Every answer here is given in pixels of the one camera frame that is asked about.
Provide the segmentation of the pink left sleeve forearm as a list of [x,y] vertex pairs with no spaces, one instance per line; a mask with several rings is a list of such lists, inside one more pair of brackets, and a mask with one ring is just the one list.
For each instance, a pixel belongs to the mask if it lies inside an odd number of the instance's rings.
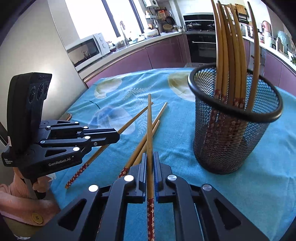
[[1,214],[28,225],[45,225],[60,212],[58,204],[53,198],[32,199],[20,170],[13,170],[13,182],[1,184]]

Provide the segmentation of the left hand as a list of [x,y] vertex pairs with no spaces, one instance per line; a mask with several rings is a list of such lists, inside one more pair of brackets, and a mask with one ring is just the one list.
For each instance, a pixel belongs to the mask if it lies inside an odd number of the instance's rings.
[[33,190],[39,193],[45,193],[49,190],[52,179],[48,176],[39,177],[33,184]]

